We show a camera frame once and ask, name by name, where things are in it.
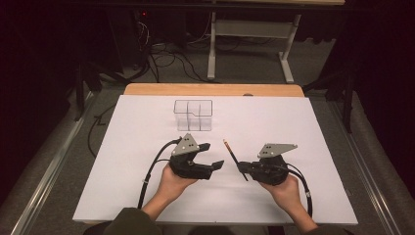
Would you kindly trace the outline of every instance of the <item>clear plastic box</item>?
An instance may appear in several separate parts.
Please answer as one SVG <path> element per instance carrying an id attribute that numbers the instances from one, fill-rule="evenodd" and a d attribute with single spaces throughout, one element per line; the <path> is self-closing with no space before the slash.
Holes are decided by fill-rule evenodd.
<path id="1" fill-rule="evenodd" d="M 211 100 L 176 100 L 174 115 L 177 130 L 210 131 L 212 117 Z"/>

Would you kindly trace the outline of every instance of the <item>dark background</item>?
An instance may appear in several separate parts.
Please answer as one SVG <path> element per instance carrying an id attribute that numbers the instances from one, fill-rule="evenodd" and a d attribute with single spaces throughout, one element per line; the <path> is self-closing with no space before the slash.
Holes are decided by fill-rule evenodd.
<path id="1" fill-rule="evenodd" d="M 67 95 L 74 87 L 79 63 L 94 61 L 112 71 L 118 71 L 120 63 L 103 10 L 63 11 L 47 2 L 30 0 L 0 4 L 1 204 L 68 110 Z M 340 12 L 303 14 L 296 40 L 312 37 L 319 43 L 337 38 L 322 77 L 342 70 L 353 49 L 364 45 L 357 54 L 355 91 L 387 155 L 414 196 L 413 2 L 366 1 L 363 6 L 346 1 L 346 6 L 369 7 L 373 12 L 349 17 Z M 149 24 L 158 36 L 183 47 L 185 32 L 203 33 L 207 22 L 204 13 L 149 13 Z M 325 86 L 342 84 L 340 80 Z"/>

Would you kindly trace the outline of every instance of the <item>sleeve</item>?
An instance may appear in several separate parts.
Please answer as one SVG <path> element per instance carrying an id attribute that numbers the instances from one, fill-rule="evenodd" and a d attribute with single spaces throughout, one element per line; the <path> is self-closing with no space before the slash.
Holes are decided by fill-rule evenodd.
<path id="1" fill-rule="evenodd" d="M 341 227 L 325 225 L 311 230 L 305 235 L 347 235 L 347 233 Z"/>
<path id="2" fill-rule="evenodd" d="M 105 229 L 104 235 L 161 235 L 156 224 L 143 211 L 124 208 Z"/>

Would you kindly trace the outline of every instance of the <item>hand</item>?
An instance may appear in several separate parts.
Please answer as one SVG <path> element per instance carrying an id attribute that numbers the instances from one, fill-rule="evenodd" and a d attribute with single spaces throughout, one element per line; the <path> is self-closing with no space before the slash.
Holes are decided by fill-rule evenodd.
<path id="1" fill-rule="evenodd" d="M 290 214 L 293 210 L 302 208 L 300 201 L 299 180 L 292 175 L 279 185 L 269 185 L 259 182 L 259 184 L 271 193 L 275 203 L 286 213 Z"/>
<path id="2" fill-rule="evenodd" d="M 171 203 L 176 200 L 189 185 L 194 184 L 196 181 L 198 181 L 198 179 L 182 178 L 174 174 L 170 165 L 167 164 L 162 170 L 159 189 L 155 197 L 162 197 Z"/>

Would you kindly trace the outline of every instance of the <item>person's left hand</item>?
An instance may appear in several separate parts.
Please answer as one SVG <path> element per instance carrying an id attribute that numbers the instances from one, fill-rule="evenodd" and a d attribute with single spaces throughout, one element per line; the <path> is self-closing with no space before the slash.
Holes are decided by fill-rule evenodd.
<path id="1" fill-rule="evenodd" d="M 182 178 L 174 174 L 170 165 L 167 164 L 162 170 L 159 189 L 155 196 L 162 197 L 171 203 L 176 200 L 189 185 L 196 181 L 198 181 L 198 179 Z"/>

